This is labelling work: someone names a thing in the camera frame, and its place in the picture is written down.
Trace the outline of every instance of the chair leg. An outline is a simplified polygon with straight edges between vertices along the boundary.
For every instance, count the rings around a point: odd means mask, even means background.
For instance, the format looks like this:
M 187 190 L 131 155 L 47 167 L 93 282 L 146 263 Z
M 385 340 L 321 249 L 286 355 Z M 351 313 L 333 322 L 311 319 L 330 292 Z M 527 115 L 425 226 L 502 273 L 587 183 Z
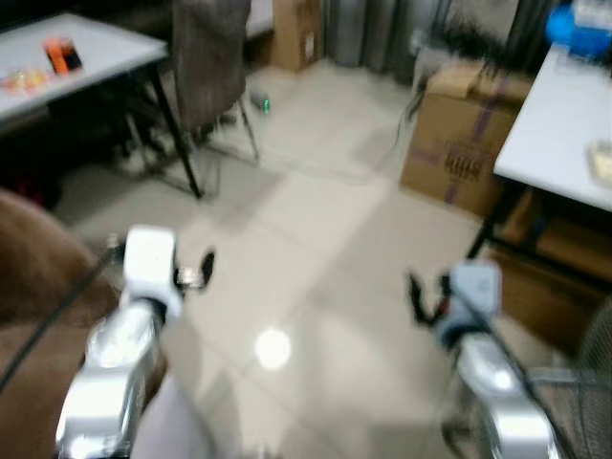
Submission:
M 249 120 L 249 116 L 247 115 L 247 110 L 245 108 L 245 102 L 244 100 L 242 100 L 242 98 L 238 100 L 238 106 L 240 107 L 242 122 L 244 123 L 247 132 L 249 133 L 249 139 L 251 139 L 251 147 L 255 159 L 255 164 L 259 164 L 261 162 L 261 152 L 259 151 L 259 146 L 257 145 L 257 140 L 255 139 L 255 134 L 252 129 L 251 120 Z

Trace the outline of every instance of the brown fabric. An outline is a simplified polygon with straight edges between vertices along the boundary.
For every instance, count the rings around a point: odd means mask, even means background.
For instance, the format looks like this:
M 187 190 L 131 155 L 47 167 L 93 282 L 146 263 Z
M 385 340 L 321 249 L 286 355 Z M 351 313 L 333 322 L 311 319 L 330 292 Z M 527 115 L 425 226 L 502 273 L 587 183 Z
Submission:
M 0 191 L 0 372 L 94 257 L 41 209 Z M 117 305 L 98 279 L 29 355 L 0 394 L 0 457 L 50 458 L 90 327 Z
M 174 70 L 185 130 L 214 123 L 244 93 L 250 12 L 251 0 L 174 2 Z

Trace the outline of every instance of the table leg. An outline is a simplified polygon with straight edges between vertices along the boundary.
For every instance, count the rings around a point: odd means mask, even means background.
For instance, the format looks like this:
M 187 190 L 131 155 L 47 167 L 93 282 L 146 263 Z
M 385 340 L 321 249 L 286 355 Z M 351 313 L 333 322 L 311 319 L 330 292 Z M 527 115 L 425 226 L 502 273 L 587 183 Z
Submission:
M 504 184 L 502 194 L 495 204 L 491 215 L 485 219 L 482 227 L 480 227 L 480 231 L 476 235 L 476 239 L 471 245 L 467 256 L 468 260 L 473 260 L 480 254 L 484 245 L 493 236 L 495 226 L 508 219 L 525 189 L 524 185 L 515 182 Z
M 165 96 L 164 87 L 162 86 L 162 81 L 160 80 L 160 74 L 158 73 L 157 68 L 154 66 L 148 68 L 148 74 L 149 79 L 153 84 L 155 96 L 157 97 L 162 113 L 164 114 L 165 123 L 167 124 L 170 134 L 172 134 L 172 138 L 174 139 L 176 151 L 181 158 L 181 162 L 183 163 L 183 168 L 185 169 L 185 174 L 189 181 L 189 188 L 197 199 L 201 199 L 204 196 L 204 192 L 200 189 L 200 186 L 195 178 L 193 167 L 191 166 L 191 161 L 189 160 L 189 150 L 185 140 L 183 139 L 179 124 L 174 119 L 168 99 Z

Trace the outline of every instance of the tiled floor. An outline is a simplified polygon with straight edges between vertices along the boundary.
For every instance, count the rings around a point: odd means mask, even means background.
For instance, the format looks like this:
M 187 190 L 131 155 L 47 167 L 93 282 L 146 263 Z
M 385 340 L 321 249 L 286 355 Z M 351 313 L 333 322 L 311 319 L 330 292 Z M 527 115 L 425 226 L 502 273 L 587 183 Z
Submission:
M 398 189 L 411 125 L 389 155 L 408 99 L 393 81 L 321 63 L 300 76 L 264 70 L 251 83 L 273 103 L 255 117 L 264 162 L 224 159 L 214 202 L 91 166 L 67 180 L 58 215 L 94 247 L 134 223 L 176 229 L 187 265 L 216 247 L 209 290 L 189 296 L 164 345 L 227 450 L 444 457 L 436 425 L 448 360 L 411 323 L 402 274 L 433 279 L 462 257 L 478 222 Z M 274 371 L 253 350 L 270 327 L 292 346 Z M 519 329 L 510 334 L 529 357 L 549 357 Z

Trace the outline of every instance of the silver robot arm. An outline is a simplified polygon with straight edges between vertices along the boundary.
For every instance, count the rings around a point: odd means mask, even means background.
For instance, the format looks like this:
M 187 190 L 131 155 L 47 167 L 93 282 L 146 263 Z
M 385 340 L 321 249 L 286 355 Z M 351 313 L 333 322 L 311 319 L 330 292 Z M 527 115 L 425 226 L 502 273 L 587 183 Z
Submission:
M 137 226 L 129 231 L 120 307 L 89 337 L 62 407 L 55 457 L 129 457 L 147 382 L 161 358 L 161 331 L 181 316 L 187 288 L 206 287 L 213 262 L 209 253 L 199 273 L 178 270 L 171 230 Z

